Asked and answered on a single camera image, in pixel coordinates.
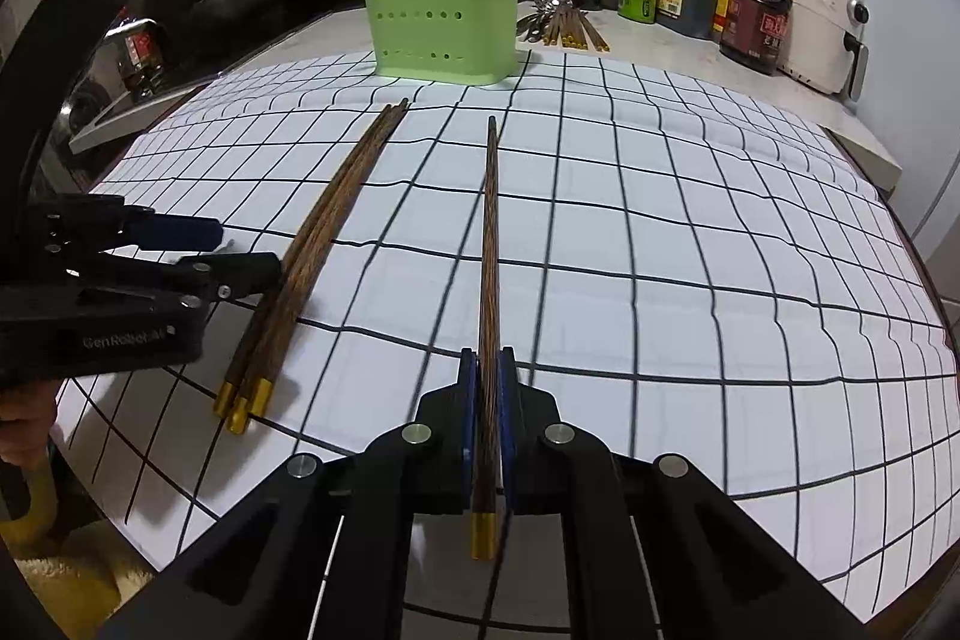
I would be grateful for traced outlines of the person's left hand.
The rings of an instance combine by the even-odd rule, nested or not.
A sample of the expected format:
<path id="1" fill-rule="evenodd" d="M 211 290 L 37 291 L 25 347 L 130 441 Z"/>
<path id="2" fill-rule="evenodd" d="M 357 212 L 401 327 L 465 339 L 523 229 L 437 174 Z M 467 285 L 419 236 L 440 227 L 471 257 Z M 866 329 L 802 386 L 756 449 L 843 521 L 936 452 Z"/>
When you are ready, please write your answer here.
<path id="1" fill-rule="evenodd" d="M 0 456 L 21 470 L 34 470 L 46 453 L 57 417 L 60 380 L 34 380 L 0 396 Z"/>

